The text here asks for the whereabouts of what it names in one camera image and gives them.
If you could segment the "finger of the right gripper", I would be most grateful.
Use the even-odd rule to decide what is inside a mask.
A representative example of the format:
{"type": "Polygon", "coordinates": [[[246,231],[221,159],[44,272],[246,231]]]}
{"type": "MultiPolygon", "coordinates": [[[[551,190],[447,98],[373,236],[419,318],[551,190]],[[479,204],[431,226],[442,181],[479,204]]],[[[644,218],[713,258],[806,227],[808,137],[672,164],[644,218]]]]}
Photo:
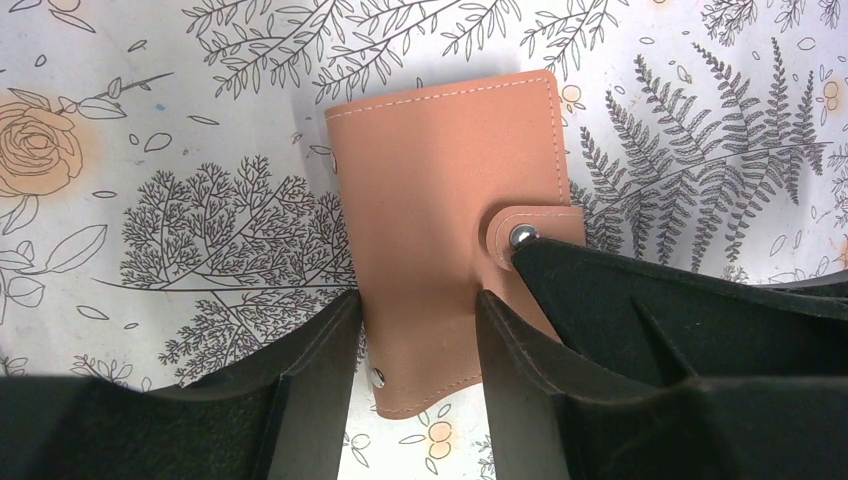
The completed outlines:
{"type": "Polygon", "coordinates": [[[847,373],[847,277],[748,285],[551,239],[512,263],[563,343],[655,387],[847,373]]]}

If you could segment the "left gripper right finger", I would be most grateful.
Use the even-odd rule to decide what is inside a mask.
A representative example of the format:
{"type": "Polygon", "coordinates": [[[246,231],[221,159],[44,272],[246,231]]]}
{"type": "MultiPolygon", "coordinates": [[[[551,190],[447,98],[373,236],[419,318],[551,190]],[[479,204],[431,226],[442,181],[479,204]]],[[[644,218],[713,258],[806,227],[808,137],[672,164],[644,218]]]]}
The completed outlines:
{"type": "Polygon", "coordinates": [[[476,335],[501,479],[843,479],[843,377],[655,388],[552,340],[489,291],[476,335]]]}

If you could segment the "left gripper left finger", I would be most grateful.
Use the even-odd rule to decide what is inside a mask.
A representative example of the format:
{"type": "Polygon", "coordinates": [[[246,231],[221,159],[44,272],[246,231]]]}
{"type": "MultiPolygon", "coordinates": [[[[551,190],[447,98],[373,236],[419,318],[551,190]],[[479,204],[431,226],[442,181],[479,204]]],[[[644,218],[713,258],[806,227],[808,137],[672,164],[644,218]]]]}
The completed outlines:
{"type": "Polygon", "coordinates": [[[5,479],[334,479],[357,364],[348,291],[291,333],[187,386],[1,381],[5,479]]]}

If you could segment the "brown leather card holder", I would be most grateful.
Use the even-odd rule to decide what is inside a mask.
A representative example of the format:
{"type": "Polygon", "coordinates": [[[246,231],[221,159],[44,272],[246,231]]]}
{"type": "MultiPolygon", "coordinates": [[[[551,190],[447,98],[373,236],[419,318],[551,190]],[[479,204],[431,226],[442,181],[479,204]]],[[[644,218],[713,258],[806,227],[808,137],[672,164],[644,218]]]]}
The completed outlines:
{"type": "Polygon", "coordinates": [[[535,70],[327,109],[377,413],[418,415],[481,381],[480,291],[547,336],[510,237],[585,241],[572,202],[559,88],[535,70]]]}

